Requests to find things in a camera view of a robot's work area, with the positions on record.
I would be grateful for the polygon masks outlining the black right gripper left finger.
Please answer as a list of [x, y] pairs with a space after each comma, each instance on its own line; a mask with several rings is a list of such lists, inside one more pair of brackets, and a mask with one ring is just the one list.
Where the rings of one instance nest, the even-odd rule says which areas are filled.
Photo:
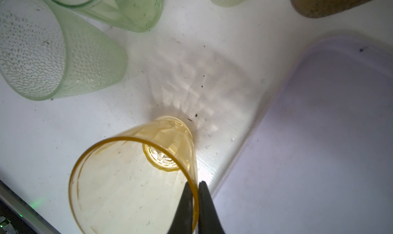
[[168, 234], [192, 234], [192, 222], [193, 195], [189, 183], [186, 182]]

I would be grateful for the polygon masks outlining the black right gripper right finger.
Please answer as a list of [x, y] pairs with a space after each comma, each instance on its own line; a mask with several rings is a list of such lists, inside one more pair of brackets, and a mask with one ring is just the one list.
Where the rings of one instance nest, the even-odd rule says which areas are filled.
[[207, 183], [199, 183], [199, 234], [224, 234]]

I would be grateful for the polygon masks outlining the amber textured glass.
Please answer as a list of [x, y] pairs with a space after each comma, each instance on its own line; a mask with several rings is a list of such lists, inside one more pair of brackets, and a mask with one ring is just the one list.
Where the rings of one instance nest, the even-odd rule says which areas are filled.
[[69, 203], [84, 234], [165, 234], [190, 187], [186, 233], [199, 217], [198, 170], [188, 126], [162, 116], [89, 147], [75, 163]]

